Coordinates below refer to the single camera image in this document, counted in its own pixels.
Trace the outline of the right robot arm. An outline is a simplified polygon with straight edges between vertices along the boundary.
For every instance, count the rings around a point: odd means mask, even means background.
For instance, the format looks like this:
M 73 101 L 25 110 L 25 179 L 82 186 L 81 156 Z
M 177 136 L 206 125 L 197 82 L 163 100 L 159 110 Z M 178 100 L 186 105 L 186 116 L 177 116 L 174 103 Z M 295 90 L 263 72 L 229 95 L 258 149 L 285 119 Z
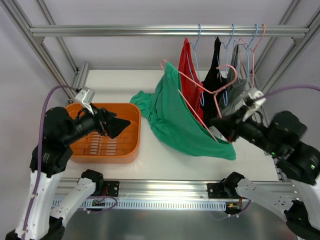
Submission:
M 215 127 L 232 143 L 242 138 L 276 159 L 276 166 L 292 181 L 301 195 L 290 199 L 258 186 L 238 172 L 220 182 L 228 198 L 243 197 L 277 215 L 304 240 L 320 238 L 320 152 L 300 139 L 306 125 L 290 111 L 277 113 L 268 127 L 245 119 L 247 107 L 222 118 L 212 118 Z

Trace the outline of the green tank top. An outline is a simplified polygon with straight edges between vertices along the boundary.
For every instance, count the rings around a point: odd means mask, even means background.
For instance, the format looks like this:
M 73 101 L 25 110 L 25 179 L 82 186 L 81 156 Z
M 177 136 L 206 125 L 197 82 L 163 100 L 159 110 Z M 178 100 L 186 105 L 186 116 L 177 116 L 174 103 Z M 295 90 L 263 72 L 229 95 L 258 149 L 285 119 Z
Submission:
M 130 103 L 139 108 L 154 135 L 169 147 L 193 157 L 235 160 L 233 145 L 213 138 L 192 115 L 181 94 L 180 74 L 168 62 L 154 92 L 139 91 Z

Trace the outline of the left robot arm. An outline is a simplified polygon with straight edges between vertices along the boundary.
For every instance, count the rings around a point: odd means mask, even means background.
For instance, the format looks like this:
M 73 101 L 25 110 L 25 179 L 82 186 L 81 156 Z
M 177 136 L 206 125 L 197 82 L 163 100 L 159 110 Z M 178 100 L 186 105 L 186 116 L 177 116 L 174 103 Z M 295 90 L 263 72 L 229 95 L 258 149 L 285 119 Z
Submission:
M 71 145 L 94 132 L 114 139 L 131 124 L 105 108 L 90 107 L 92 110 L 81 109 L 76 118 L 71 118 L 64 107 L 42 114 L 39 141 L 30 162 L 27 203 L 19 225 L 6 235 L 7 240 L 60 240 L 81 204 L 103 192 L 103 174 L 87 169 L 60 205 L 52 208 L 56 189 L 73 155 Z

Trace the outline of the blue wire hanger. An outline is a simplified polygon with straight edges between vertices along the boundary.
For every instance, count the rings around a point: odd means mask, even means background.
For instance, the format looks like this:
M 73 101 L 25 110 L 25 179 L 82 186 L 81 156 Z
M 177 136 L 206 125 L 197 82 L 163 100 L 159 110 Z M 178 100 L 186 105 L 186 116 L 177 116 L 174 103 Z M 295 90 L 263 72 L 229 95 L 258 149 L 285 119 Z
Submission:
M 198 47 L 198 43 L 199 40 L 201 38 L 201 33 L 202 33 L 202 26 L 199 23 L 198 24 L 198 37 L 197 40 L 195 41 L 195 43 L 190 43 L 193 49 L 193 53 L 194 53 L 194 57 L 195 57 L 195 65 L 196 65 L 196 72 L 197 72 L 197 76 L 198 79 L 200 80 L 200 74 L 199 74 L 199 64 L 198 64 L 198 57 L 197 57 L 197 47 Z M 200 105 L 203 107 L 205 104 L 205 99 L 204 99 L 204 94 L 203 92 L 200 93 Z

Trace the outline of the red tank top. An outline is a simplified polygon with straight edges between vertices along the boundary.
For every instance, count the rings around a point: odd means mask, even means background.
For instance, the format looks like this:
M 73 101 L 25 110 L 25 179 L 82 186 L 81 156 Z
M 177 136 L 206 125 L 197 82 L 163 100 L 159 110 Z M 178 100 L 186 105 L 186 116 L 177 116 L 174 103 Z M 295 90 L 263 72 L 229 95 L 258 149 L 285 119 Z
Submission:
M 186 102 L 190 104 L 186 105 L 190 113 L 203 127 L 204 124 L 202 123 L 202 121 L 204 120 L 204 113 L 201 108 L 201 98 L 203 92 L 201 88 L 198 88 L 197 85 L 189 80 L 192 79 L 196 83 L 201 84 L 196 74 L 196 70 L 192 60 L 191 43 L 189 42 L 189 39 L 187 37 L 183 42 L 183 47 L 178 64 L 178 71 L 183 73 L 180 75 L 181 89 Z

